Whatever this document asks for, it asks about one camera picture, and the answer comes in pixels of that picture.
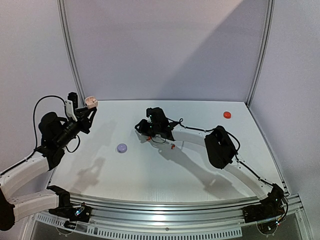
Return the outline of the pink charging case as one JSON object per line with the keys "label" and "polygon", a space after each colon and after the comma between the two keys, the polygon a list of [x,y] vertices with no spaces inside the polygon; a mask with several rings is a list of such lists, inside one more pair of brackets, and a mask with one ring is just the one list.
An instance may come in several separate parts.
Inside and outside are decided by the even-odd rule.
{"label": "pink charging case", "polygon": [[94,96],[88,96],[84,101],[88,109],[96,108],[98,106],[98,100]]}

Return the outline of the purple charging case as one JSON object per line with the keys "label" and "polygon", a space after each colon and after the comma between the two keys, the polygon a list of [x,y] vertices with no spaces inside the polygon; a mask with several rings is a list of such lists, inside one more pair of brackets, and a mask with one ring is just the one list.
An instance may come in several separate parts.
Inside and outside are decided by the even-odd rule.
{"label": "purple charging case", "polygon": [[118,153],[125,153],[127,151],[128,147],[124,143],[120,143],[117,147],[116,150]]}

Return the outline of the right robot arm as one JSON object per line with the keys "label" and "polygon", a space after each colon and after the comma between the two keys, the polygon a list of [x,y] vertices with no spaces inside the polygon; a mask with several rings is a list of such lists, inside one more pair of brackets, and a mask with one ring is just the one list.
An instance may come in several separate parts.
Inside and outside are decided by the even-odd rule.
{"label": "right robot arm", "polygon": [[278,204],[285,198],[284,190],[259,176],[238,158],[241,145],[234,135],[221,125],[200,129],[185,126],[182,122],[182,118],[178,121],[167,118],[160,107],[150,107],[146,109],[146,119],[140,120],[134,128],[150,139],[160,137],[171,142],[182,141],[204,147],[211,166],[231,173],[256,194],[261,203],[258,213],[262,218],[269,218],[278,210]]}

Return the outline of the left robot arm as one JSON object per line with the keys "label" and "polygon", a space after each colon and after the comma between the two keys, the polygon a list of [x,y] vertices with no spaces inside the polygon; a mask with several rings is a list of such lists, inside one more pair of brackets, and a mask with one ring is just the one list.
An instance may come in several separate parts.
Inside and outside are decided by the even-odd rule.
{"label": "left robot arm", "polygon": [[80,108],[73,117],[59,117],[55,112],[45,114],[38,128],[40,146],[30,157],[9,167],[0,174],[0,229],[10,230],[16,222],[32,214],[48,210],[52,215],[70,222],[88,223],[92,208],[84,203],[76,206],[70,193],[56,185],[23,196],[15,197],[22,186],[37,176],[56,168],[65,155],[69,142],[79,132],[89,134],[97,108]]}

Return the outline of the red charging case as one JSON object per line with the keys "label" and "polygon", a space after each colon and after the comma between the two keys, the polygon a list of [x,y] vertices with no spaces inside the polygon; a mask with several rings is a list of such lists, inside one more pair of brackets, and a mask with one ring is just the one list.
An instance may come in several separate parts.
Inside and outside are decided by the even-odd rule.
{"label": "red charging case", "polygon": [[226,119],[230,119],[232,117],[232,114],[229,111],[225,111],[223,113],[223,117],[226,118]]}

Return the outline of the left aluminium frame post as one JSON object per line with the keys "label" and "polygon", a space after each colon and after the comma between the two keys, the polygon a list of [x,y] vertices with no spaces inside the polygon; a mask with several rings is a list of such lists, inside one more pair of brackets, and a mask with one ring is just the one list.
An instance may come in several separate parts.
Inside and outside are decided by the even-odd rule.
{"label": "left aluminium frame post", "polygon": [[71,33],[69,30],[69,24],[68,24],[68,17],[67,17],[67,8],[66,8],[66,1],[65,0],[57,0],[57,7],[58,7],[58,13],[60,18],[60,25],[64,40],[64,45],[67,53],[67,58],[69,61],[69,66],[71,70],[71,74],[73,77],[73,81],[76,87],[76,91],[78,94],[79,102],[82,106],[85,105],[85,90],[80,78],[80,73],[78,70],[76,58],[75,58],[75,51],[72,44],[71,39]]}

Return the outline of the aluminium frame post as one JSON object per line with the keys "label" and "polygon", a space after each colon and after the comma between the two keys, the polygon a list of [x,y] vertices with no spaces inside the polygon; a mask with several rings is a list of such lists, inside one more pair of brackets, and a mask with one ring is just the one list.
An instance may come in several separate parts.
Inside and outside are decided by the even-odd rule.
{"label": "aluminium frame post", "polygon": [[73,81],[76,87],[76,91],[78,94],[79,102],[82,106],[85,105],[85,90],[80,78],[80,73],[78,70],[76,58],[75,58],[75,51],[72,44],[71,39],[71,33],[69,30],[69,24],[68,24],[68,17],[67,17],[67,8],[66,8],[66,1],[65,0],[57,0],[57,7],[58,7],[58,13],[60,18],[60,25],[64,40],[64,45],[67,53],[67,58],[69,61],[69,66],[71,70],[71,74],[73,77]]}
{"label": "aluminium frame post", "polygon": [[264,25],[263,25],[263,32],[261,36],[261,42],[260,42],[260,47],[259,47],[259,52],[258,52],[258,59],[257,63],[255,66],[254,74],[253,74],[253,79],[249,88],[249,92],[246,98],[246,106],[247,108],[250,108],[255,92],[258,86],[258,81],[262,72],[264,60],[265,60],[265,55],[268,47],[268,41],[270,37],[270,32],[272,28],[272,20],[273,20],[273,13],[274,13],[274,8],[275,8],[275,1],[274,0],[268,0],[267,1],[267,8],[266,8],[266,14],[265,14],[265,20],[264,20]]}

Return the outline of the front aluminium rail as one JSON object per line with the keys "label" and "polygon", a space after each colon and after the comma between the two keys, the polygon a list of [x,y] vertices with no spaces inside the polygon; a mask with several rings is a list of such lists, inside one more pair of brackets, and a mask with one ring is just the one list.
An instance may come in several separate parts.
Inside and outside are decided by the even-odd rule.
{"label": "front aluminium rail", "polygon": [[74,204],[92,207],[91,223],[159,226],[244,222],[242,209],[259,203],[257,197],[205,202],[141,202],[71,194]]}

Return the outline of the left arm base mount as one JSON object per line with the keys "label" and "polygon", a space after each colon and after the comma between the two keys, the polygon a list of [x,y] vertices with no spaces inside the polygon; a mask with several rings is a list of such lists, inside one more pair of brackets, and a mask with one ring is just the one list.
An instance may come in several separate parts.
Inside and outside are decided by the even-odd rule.
{"label": "left arm base mount", "polygon": [[49,209],[48,212],[52,215],[68,219],[70,222],[88,223],[92,215],[93,208],[85,202],[81,204],[71,204],[59,206],[54,209]]}

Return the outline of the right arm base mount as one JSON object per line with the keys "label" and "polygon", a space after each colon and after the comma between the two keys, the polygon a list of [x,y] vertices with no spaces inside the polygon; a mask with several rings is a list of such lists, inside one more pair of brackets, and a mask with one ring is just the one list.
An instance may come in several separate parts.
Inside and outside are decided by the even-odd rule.
{"label": "right arm base mount", "polygon": [[245,223],[252,223],[270,218],[275,218],[284,213],[285,210],[282,204],[275,205],[273,203],[253,204],[248,205],[242,209],[242,215]]}

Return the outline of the right aluminium frame post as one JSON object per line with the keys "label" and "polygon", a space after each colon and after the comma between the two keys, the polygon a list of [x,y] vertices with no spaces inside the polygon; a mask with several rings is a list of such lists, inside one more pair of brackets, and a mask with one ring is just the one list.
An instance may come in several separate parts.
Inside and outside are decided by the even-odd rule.
{"label": "right aluminium frame post", "polygon": [[258,59],[257,63],[255,66],[254,74],[253,74],[253,79],[249,88],[249,92],[246,98],[246,106],[247,108],[250,108],[255,92],[258,86],[258,81],[262,72],[264,60],[265,60],[265,55],[268,47],[268,41],[270,37],[270,32],[272,28],[272,20],[273,20],[273,13],[274,13],[274,8],[275,8],[275,1],[274,0],[268,0],[267,1],[267,8],[266,8],[266,14],[265,14],[265,20],[264,20],[264,25],[263,25],[263,32],[261,36],[261,42],[260,42],[260,47],[259,47],[259,52],[258,52]]}

